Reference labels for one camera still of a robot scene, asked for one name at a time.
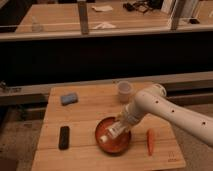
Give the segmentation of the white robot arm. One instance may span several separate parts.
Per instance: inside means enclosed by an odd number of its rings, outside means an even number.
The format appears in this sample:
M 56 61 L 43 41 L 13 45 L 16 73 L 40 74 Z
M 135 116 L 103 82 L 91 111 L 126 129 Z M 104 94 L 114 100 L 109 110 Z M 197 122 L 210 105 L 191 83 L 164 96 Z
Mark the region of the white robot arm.
M 213 147 L 213 118 L 168 101 L 166 89 L 160 84 L 153 84 L 134 95 L 132 101 L 121 112 L 115 135 L 118 136 L 124 131 L 130 130 L 148 113 L 175 124 Z

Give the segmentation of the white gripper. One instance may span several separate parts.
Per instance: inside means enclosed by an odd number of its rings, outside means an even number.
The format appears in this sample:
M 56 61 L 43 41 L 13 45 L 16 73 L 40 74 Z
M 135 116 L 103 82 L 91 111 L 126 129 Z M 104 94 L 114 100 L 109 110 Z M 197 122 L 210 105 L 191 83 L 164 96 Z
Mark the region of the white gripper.
M 116 120 L 125 130 L 130 130 L 133 126 L 138 124 L 144 117 L 144 111 L 136 104 L 129 103 L 122 112 L 116 117 Z

